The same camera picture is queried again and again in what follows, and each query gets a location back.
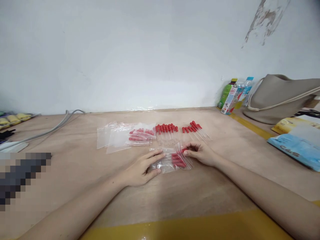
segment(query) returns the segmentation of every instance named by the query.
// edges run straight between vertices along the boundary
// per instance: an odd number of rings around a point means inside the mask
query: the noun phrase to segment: bag strap
[[[311,90],[309,90],[309,91],[307,91],[307,92],[305,92],[305,93],[302,93],[302,94],[300,94],[300,95],[298,95],[298,96],[295,96],[295,97],[290,98],[290,99],[288,99],[288,100],[286,100],[286,101],[283,101],[283,102],[281,102],[281,103],[277,103],[277,104],[275,104],[275,105],[272,105],[272,106],[269,106],[269,107],[264,107],[264,108],[253,108],[253,107],[251,107],[251,98],[252,98],[252,95],[253,95],[253,94],[255,93],[255,91],[257,90],[257,88],[259,87],[259,85],[260,85],[260,83],[262,82],[262,80],[264,80],[264,78],[261,78],[261,79],[257,82],[257,84],[254,86],[253,90],[252,90],[252,91],[250,92],[250,94],[249,94],[248,109],[249,109],[250,111],[259,112],[259,111],[261,111],[261,110],[267,110],[267,109],[270,109],[270,108],[274,108],[274,107],[276,107],[276,106],[280,106],[280,105],[283,105],[283,104],[286,104],[286,103],[290,103],[290,102],[296,101],[296,100],[298,100],[298,99],[300,99],[300,98],[306,97],[306,96],[308,96],[308,95],[310,95],[310,94],[312,94],[312,93],[315,93],[315,92],[320,91],[320,86],[319,86],[319,87],[316,87],[316,88],[314,88],[314,89],[311,89]]]

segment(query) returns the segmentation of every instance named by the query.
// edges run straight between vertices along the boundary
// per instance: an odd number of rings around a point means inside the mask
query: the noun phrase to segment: gray cable
[[[53,131],[61,128],[61,127],[63,127],[63,126],[69,121],[69,119],[72,117],[72,115],[73,115],[75,112],[77,112],[77,111],[80,111],[80,112],[82,112],[82,113],[85,113],[84,111],[77,109],[77,110],[74,110],[74,111],[68,116],[69,111],[66,110],[66,115],[64,116],[64,118],[62,119],[62,121],[61,121],[57,126],[55,126],[54,128],[52,128],[51,130],[49,130],[49,131],[47,131],[47,132],[44,132],[44,133],[40,133],[40,134],[35,135],[35,136],[33,136],[33,137],[26,138],[26,139],[24,139],[24,140],[22,140],[22,141],[16,142],[16,143],[11,144],[11,145],[9,145],[9,146],[7,146],[7,147],[2,147],[2,148],[0,148],[0,152],[1,152],[2,150],[6,149],[6,148],[15,146],[15,145],[17,145],[17,144],[20,144],[20,143],[23,143],[23,142],[26,142],[26,141],[29,141],[29,140],[32,140],[32,139],[35,139],[35,138],[38,138],[38,137],[42,137],[42,136],[44,136],[44,135],[47,135],[47,134],[49,134],[49,133],[51,133],[51,132],[53,132]]]

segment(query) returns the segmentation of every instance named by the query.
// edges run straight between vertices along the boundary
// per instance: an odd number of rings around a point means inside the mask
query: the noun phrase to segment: hand
[[[188,150],[183,153],[185,156],[194,157],[203,164],[214,166],[216,153],[205,142],[189,142],[185,144],[183,148],[188,148]]]
[[[161,173],[160,169],[153,169],[146,173],[147,168],[156,161],[162,159],[165,154],[159,154],[162,150],[154,150],[136,159],[121,175],[127,186],[141,186]]]

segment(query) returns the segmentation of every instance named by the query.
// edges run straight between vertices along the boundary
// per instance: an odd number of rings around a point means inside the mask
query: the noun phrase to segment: blue package
[[[320,148],[312,142],[291,134],[272,137],[267,142],[304,165],[320,172]]]

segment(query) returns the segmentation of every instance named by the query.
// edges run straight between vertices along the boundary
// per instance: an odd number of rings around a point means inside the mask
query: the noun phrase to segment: yellow floor edge
[[[260,209],[217,216],[90,228],[81,240],[292,239]]]
[[[236,120],[237,122],[241,123],[243,126],[245,126],[246,128],[250,129],[251,131],[255,132],[256,134],[258,134],[260,137],[263,137],[264,139],[268,140],[271,137],[276,136],[276,134],[272,134],[269,133],[259,127],[257,127],[256,125],[254,125],[253,123],[243,119],[242,117],[239,117],[238,115],[236,115],[235,113],[231,113],[229,115],[231,118],[233,118],[234,120]]]

